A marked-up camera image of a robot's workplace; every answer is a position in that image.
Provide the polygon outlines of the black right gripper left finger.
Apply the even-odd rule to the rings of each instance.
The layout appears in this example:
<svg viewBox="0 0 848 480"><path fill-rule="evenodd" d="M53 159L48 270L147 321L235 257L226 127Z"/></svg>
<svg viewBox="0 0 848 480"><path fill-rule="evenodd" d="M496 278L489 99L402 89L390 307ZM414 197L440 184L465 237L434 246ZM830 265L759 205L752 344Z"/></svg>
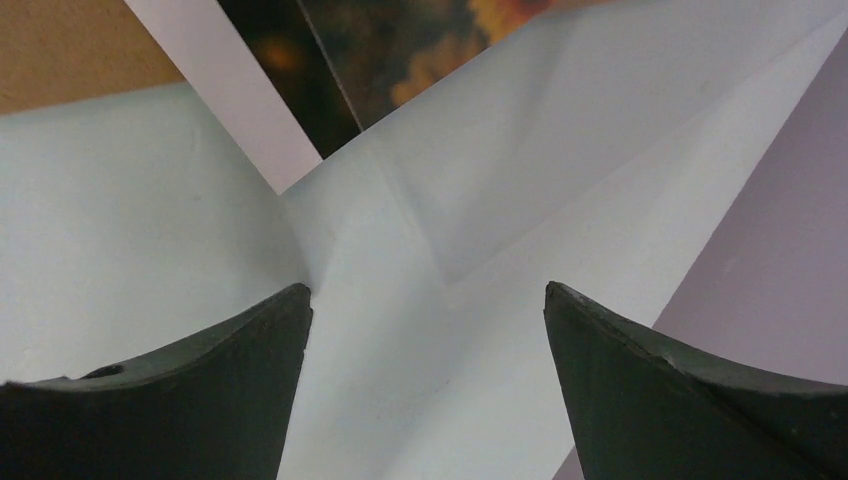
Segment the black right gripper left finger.
<svg viewBox="0 0 848 480"><path fill-rule="evenodd" d="M273 479L313 311L293 284L80 378L1 388L5 479Z"/></svg>

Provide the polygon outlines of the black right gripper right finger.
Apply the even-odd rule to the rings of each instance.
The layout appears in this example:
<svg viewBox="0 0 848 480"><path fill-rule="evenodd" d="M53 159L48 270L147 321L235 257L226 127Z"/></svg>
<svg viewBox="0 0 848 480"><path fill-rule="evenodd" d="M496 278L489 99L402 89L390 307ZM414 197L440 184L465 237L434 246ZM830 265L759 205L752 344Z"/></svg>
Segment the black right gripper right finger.
<svg viewBox="0 0 848 480"><path fill-rule="evenodd" d="M847 389L736 363L559 282L544 321L587 479L843 479Z"/></svg>

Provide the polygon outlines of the sunflower photo print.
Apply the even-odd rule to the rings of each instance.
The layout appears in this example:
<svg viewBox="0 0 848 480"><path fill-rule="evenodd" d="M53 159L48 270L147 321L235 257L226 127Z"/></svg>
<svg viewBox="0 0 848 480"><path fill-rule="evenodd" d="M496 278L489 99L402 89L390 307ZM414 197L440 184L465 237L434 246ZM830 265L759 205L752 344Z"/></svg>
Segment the sunflower photo print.
<svg viewBox="0 0 848 480"><path fill-rule="evenodd" d="M130 10L283 192L563 1L133 1Z"/></svg>

